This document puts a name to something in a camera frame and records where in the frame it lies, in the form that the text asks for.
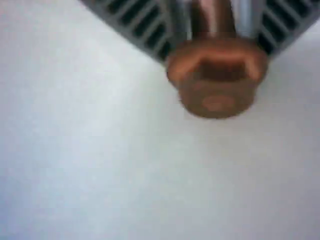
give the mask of metal shaft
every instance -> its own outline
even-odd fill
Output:
[[[230,0],[190,0],[189,14],[193,39],[236,36]]]

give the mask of hex bolt head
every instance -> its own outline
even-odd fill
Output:
[[[184,107],[211,119],[229,118],[248,109],[267,70],[267,54],[241,37],[191,40],[167,61],[167,77]]]

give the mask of white surface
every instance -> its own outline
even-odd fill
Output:
[[[79,2],[0,9],[1,240],[320,239],[320,25],[215,121]]]

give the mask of metal object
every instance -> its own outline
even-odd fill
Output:
[[[188,0],[81,0],[160,63],[190,36]],[[271,58],[279,55],[320,17],[320,0],[231,0],[235,28]]]
[[[189,2],[192,39],[168,58],[167,76],[184,107],[204,118],[228,118],[253,103],[268,56],[237,36],[228,0]]]
[[[226,18],[228,14],[222,7],[228,0],[221,0],[222,5],[212,8],[201,6],[201,2],[204,4],[206,0],[81,1],[159,63],[164,64],[171,56],[168,77],[178,88],[182,103],[190,112],[207,118],[226,118],[248,108],[267,70],[265,55],[269,59],[278,56],[320,17],[320,0],[230,0],[232,11],[229,5],[229,15],[232,16],[233,12],[234,19]],[[220,21],[217,16],[225,18]],[[235,30],[238,37],[230,39],[236,34]],[[209,40],[208,35],[212,36],[213,32],[229,39]],[[189,40],[194,37],[202,39],[191,43]],[[219,49],[228,52],[224,59],[213,57],[220,56]],[[236,54],[241,56],[238,60],[232,57]],[[190,60],[194,58],[207,58],[209,61]],[[249,59],[254,59],[256,64],[254,61],[249,63]],[[246,70],[239,70],[241,65]],[[223,73],[225,79],[219,80],[221,77],[217,73]]]

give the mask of copper fitting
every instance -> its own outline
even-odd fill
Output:
[[[237,36],[229,0],[191,0],[192,40],[168,58],[167,76],[192,114],[228,118],[248,109],[268,69],[268,56]]]

